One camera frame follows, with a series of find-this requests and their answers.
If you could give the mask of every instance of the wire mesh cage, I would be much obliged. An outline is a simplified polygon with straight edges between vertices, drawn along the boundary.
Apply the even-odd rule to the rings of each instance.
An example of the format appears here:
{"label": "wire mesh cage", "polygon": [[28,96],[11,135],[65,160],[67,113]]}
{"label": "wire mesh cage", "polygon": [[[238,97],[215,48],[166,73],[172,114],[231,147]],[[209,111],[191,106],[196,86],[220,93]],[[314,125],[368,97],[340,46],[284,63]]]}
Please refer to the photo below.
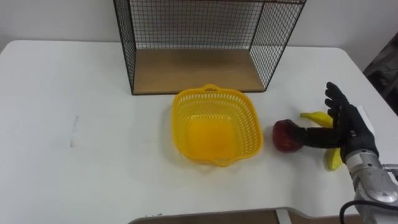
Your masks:
{"label": "wire mesh cage", "polygon": [[132,94],[265,91],[306,0],[114,0]]}

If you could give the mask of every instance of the basket handle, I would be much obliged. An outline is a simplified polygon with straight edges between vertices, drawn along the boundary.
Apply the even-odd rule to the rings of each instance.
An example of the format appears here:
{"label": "basket handle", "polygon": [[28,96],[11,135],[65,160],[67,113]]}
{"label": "basket handle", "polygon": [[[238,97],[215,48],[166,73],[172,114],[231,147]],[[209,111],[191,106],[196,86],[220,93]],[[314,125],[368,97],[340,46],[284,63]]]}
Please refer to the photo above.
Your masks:
{"label": "basket handle", "polygon": [[221,88],[216,85],[213,85],[213,84],[207,84],[204,87],[200,88],[199,90],[203,91],[203,92],[205,92],[205,91],[221,91]]}

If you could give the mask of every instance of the wooden shelf base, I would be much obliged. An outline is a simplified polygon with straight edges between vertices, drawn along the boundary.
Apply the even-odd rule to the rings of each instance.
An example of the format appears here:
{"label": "wooden shelf base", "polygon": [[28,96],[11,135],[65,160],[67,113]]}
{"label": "wooden shelf base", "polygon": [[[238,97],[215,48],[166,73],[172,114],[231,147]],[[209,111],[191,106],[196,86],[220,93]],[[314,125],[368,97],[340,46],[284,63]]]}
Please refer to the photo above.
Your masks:
{"label": "wooden shelf base", "polygon": [[134,94],[178,93],[206,84],[264,91],[248,50],[137,50]]}

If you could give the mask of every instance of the red apple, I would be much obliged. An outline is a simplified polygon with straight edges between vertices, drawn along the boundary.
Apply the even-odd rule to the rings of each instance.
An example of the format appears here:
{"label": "red apple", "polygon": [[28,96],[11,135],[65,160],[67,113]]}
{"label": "red apple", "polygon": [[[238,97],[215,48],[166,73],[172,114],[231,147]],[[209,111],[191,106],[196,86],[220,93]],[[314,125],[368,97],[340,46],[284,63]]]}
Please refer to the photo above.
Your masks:
{"label": "red apple", "polygon": [[277,150],[288,153],[295,152],[303,147],[302,143],[290,137],[289,133],[295,127],[298,127],[297,124],[289,119],[278,121],[274,124],[272,128],[272,141]]}

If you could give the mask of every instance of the yellow plastic basket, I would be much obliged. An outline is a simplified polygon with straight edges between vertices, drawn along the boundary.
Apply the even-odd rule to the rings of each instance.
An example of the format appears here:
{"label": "yellow plastic basket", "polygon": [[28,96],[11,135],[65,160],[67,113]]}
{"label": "yellow plastic basket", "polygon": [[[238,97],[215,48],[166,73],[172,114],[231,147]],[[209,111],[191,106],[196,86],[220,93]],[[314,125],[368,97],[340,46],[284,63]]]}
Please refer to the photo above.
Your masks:
{"label": "yellow plastic basket", "polygon": [[215,85],[185,90],[174,98],[172,132],[184,156],[218,166],[255,156],[263,141],[250,99]]}

